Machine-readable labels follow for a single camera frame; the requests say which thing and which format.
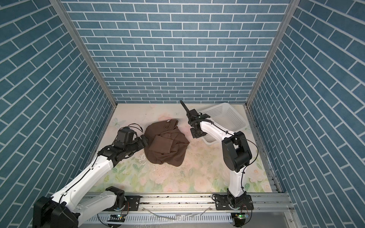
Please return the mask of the white plastic laundry basket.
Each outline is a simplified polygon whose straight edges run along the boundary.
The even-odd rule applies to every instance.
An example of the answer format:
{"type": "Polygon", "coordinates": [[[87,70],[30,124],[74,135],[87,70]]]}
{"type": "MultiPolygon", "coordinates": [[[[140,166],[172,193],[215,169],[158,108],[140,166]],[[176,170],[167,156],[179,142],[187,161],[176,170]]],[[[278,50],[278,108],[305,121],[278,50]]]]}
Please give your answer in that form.
{"type": "Polygon", "coordinates": [[[248,121],[230,104],[222,103],[199,111],[207,114],[211,119],[234,132],[242,131],[248,127],[248,121]]]}

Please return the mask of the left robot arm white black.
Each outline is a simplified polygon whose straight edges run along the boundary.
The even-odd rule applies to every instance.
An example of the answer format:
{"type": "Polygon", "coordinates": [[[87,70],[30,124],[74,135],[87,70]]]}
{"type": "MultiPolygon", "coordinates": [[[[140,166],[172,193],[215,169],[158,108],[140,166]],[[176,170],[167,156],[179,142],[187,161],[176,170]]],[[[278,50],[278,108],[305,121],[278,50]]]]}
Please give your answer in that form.
{"type": "Polygon", "coordinates": [[[129,211],[130,203],[122,189],[111,186],[98,196],[81,203],[83,197],[119,162],[148,146],[148,139],[138,136],[132,127],[118,130],[111,145],[102,148],[94,161],[77,177],[50,197],[41,197],[33,208],[34,228],[78,228],[106,209],[129,211]]]}

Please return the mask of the brown trousers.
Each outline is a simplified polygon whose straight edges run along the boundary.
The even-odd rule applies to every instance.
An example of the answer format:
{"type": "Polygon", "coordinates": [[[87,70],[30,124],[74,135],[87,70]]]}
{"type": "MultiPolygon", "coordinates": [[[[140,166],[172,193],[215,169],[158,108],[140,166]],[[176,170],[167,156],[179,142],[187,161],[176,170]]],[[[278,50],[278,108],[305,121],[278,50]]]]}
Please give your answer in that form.
{"type": "Polygon", "coordinates": [[[179,121],[170,119],[149,125],[145,131],[148,146],[144,153],[153,164],[182,165],[190,142],[178,128],[179,121]]]}

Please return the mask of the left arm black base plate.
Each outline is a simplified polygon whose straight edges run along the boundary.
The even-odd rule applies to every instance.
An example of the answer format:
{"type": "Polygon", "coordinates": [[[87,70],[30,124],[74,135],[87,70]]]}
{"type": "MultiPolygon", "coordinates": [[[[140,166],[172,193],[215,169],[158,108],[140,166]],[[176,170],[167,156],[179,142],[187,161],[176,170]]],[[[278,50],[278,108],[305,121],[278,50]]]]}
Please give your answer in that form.
{"type": "Polygon", "coordinates": [[[112,206],[111,208],[105,209],[104,211],[116,211],[124,213],[126,213],[127,211],[138,211],[140,199],[140,195],[126,195],[124,205],[119,210],[112,206]]]}

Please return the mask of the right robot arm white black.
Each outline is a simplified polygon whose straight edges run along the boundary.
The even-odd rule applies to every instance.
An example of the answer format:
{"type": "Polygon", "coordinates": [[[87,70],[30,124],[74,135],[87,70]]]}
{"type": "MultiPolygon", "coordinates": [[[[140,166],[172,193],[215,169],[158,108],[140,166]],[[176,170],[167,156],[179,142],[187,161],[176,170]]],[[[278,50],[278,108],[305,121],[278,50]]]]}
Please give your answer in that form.
{"type": "Polygon", "coordinates": [[[227,201],[232,208],[241,206],[246,197],[243,184],[244,169],[252,159],[245,134],[241,131],[230,131],[215,123],[209,115],[199,113],[195,109],[187,109],[186,112],[193,138],[210,135],[221,142],[224,163],[231,170],[227,201]]]}

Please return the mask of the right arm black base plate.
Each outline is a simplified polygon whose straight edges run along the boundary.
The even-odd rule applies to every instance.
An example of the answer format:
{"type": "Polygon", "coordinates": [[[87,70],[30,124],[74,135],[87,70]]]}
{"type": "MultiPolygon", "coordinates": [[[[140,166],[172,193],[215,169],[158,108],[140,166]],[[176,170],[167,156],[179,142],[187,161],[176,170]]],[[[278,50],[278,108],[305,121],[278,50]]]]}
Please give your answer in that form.
{"type": "Polygon", "coordinates": [[[228,194],[213,194],[212,200],[215,203],[216,210],[228,211],[228,210],[248,210],[254,209],[252,197],[246,193],[239,197],[233,197],[228,194]]]}

